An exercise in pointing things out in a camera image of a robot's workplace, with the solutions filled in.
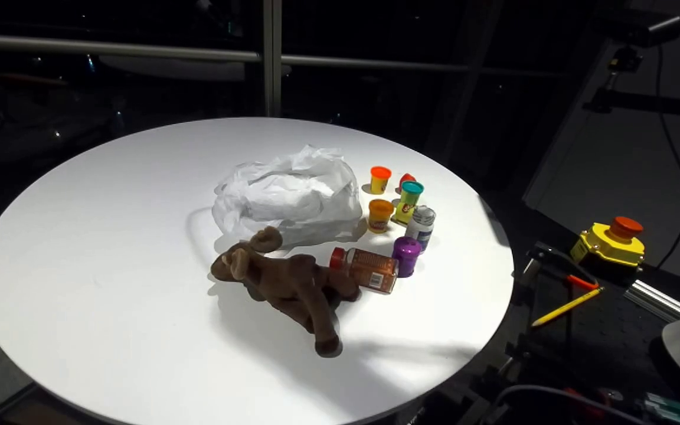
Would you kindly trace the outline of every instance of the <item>crumpled plastic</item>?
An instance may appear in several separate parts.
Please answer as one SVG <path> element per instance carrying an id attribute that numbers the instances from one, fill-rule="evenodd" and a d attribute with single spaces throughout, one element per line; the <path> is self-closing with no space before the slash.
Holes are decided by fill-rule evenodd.
<path id="1" fill-rule="evenodd" d="M 215 188 L 216 247 L 276 228 L 281 248 L 359 238 L 363 210 L 354 171 L 332 149 L 235 165 Z"/>

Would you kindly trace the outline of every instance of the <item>orange cup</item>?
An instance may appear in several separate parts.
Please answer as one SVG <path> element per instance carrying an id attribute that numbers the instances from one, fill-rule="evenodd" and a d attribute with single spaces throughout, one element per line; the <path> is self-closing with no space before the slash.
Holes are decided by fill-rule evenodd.
<path id="1" fill-rule="evenodd" d="M 369 204 L 369 219 L 365 219 L 365 228 L 370 232 L 386 232 L 386 222 L 390 222 L 390 215 L 391 215 L 393 205 L 385 199 L 373 199 Z"/>
<path id="2" fill-rule="evenodd" d="M 391 176 L 390 167 L 373 165 L 373 167 L 370 167 L 369 192 L 370 192 L 370 195 L 385 195 L 390 176 Z"/>

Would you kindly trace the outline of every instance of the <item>stuffed animal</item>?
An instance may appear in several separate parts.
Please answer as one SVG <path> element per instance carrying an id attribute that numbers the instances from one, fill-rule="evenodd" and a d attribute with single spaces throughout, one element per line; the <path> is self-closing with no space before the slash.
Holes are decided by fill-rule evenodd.
<path id="1" fill-rule="evenodd" d="M 287 261 L 261 256 L 279 247 L 281 235 L 267 228 L 247 244 L 235 244 L 221 252 L 209 273 L 220 281 L 241 281 L 253 300 L 267 300 L 274 310 L 313 333 L 318 356 L 337 356 L 341 343 L 332 326 L 328 295 L 356 300 L 361 293 L 359 287 L 341 273 L 318 268 L 312 256 L 293 256 Z"/>

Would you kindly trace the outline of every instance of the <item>black cable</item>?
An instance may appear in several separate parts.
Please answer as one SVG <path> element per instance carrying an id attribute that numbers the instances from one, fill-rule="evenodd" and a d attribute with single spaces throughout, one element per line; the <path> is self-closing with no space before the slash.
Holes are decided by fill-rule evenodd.
<path id="1" fill-rule="evenodd" d="M 658 115 L 658 120 L 661 120 L 665 143 L 668 143 L 668 147 L 670 147 L 673 162 L 674 162 L 677 172 L 680 172 L 680 156 L 677 156 L 677 149 L 674 149 L 674 144 L 673 144 L 670 127 L 668 127 L 665 113 L 664 113 L 664 95 L 661 95 L 664 58 L 665 58 L 665 54 L 664 54 L 664 45 L 658 45 L 658 47 L 655 47 L 655 73 L 654 73 L 655 115 Z M 661 269 L 661 268 L 668 263 L 668 257 L 673 256 L 673 251 L 674 251 L 677 247 L 680 247 L 680 230 L 677 230 L 677 235 L 674 235 L 668 252 L 655 263 L 654 269 Z"/>

